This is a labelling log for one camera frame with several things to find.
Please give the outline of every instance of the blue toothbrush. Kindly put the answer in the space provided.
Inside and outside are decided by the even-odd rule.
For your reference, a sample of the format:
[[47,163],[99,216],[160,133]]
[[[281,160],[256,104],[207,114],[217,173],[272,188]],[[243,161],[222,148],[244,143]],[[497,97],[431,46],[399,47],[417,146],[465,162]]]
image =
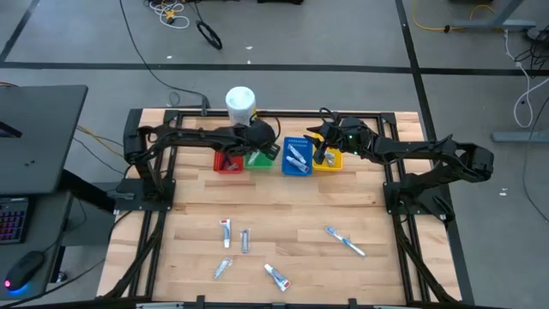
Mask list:
[[336,237],[337,239],[339,239],[340,242],[342,242],[343,244],[350,246],[353,250],[355,250],[361,256],[363,256],[363,257],[366,256],[366,254],[362,250],[360,250],[356,245],[353,245],[351,243],[351,241],[349,241],[348,239],[345,239],[345,238],[341,237],[340,235],[338,235],[335,232],[333,227],[326,227],[326,232],[328,232],[328,234],[330,234],[330,235]]

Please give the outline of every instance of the keyboard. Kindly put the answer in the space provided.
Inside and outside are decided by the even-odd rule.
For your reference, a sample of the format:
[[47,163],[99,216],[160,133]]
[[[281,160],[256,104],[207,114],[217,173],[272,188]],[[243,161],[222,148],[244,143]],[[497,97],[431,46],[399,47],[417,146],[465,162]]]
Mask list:
[[0,197],[0,245],[25,240],[29,210],[26,197]]

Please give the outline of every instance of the wooden tabletop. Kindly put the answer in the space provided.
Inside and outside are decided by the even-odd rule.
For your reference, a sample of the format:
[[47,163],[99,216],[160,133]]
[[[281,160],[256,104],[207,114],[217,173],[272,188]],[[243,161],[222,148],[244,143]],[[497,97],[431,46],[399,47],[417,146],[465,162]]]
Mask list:
[[[159,125],[163,115],[162,109],[145,109],[141,125]],[[424,139],[416,112],[395,115],[401,141]],[[264,120],[276,127],[272,118]],[[320,124],[317,118],[280,121],[279,143]],[[365,122],[376,130],[373,121]],[[187,128],[226,125],[227,118],[184,118]],[[404,304],[395,233],[383,199],[383,167],[351,154],[343,160],[336,173],[290,177],[281,173],[279,155],[270,170],[223,175],[212,170],[213,150],[179,148],[177,189],[166,218],[154,300],[195,301],[197,295],[206,295],[206,301],[214,302],[346,304],[356,298],[359,304]],[[408,173],[430,170],[429,161],[405,160],[405,166]],[[142,217],[142,212],[132,213],[112,233],[98,295],[109,291],[133,260]],[[222,219],[232,220],[229,249],[223,247]],[[460,299],[443,224],[430,215],[416,216],[416,223],[425,263],[447,292]],[[327,235],[326,226],[350,238],[367,257]],[[240,252],[239,234],[245,228],[251,230],[248,254]],[[216,281],[212,275],[224,257],[233,264]],[[264,264],[275,267],[292,286],[282,293]],[[409,265],[419,300],[416,271]]]

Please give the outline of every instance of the yellow basket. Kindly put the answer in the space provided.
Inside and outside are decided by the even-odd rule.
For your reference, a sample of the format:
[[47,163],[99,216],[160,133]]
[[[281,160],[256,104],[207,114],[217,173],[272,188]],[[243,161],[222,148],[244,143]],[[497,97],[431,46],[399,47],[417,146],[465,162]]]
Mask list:
[[[315,137],[320,138],[321,141],[323,140],[323,137],[318,134],[315,134]],[[339,150],[335,150],[331,148],[328,148],[328,150],[326,151],[335,155],[334,165],[332,167],[328,165],[328,160],[324,160],[323,164],[317,164],[313,160],[312,167],[315,169],[315,171],[335,172],[335,171],[341,170],[343,168],[343,154],[341,154]]]

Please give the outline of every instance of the concrete floor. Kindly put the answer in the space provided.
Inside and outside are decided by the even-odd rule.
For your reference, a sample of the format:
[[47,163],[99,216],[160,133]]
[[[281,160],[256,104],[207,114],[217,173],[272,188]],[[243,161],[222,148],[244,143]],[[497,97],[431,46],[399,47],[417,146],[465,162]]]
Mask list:
[[[503,0],[494,0],[497,9]],[[420,68],[513,69],[504,55],[500,32],[429,32],[412,23],[413,1],[404,0]],[[7,41],[30,0],[0,0],[0,46]],[[395,2],[385,0],[305,1],[304,5],[205,1],[206,20],[223,39],[216,51],[194,26],[173,30],[161,26],[157,15],[141,1],[124,6],[142,54],[155,64],[339,64],[409,68]],[[472,4],[418,0],[418,21],[442,27],[452,19],[467,19]],[[549,20],[547,1],[525,2],[513,17]],[[194,13],[185,10],[191,24]],[[487,18],[478,11],[475,18]],[[519,33],[510,36],[511,52],[528,47]],[[145,70],[59,70],[55,64],[138,64],[117,1],[40,0],[15,43],[0,80],[26,85],[85,84],[89,86],[80,124],[102,136],[121,141],[127,112],[133,107],[165,106],[170,90]],[[44,63],[49,69],[6,69],[10,63]],[[337,71],[162,70],[158,76],[182,88],[205,93],[213,107],[223,107],[226,91],[245,85],[256,92],[262,108],[417,111],[413,76],[408,73]],[[538,77],[538,83],[545,77]],[[423,75],[432,121],[439,138],[450,133],[457,141],[476,142],[496,156],[492,179],[481,184],[450,186],[462,237],[468,275],[476,304],[512,308],[541,308],[549,300],[549,224],[541,220],[522,188],[523,145],[496,144],[490,133],[515,130],[512,106],[525,91],[521,76]],[[549,95],[549,86],[532,95],[534,110]],[[197,99],[181,95],[185,105]],[[520,108],[520,116],[525,115]],[[549,121],[543,118],[538,128]],[[97,155],[118,169],[124,162],[87,136],[76,133]],[[533,199],[544,203],[549,185],[546,146],[530,148],[527,182]],[[86,150],[73,144],[66,168],[91,182],[116,181]],[[507,196],[499,195],[507,189]],[[99,217],[94,228],[108,228],[112,218]],[[62,269],[72,275],[105,256],[106,243],[71,247]],[[95,296],[101,269],[36,303],[89,300]]]

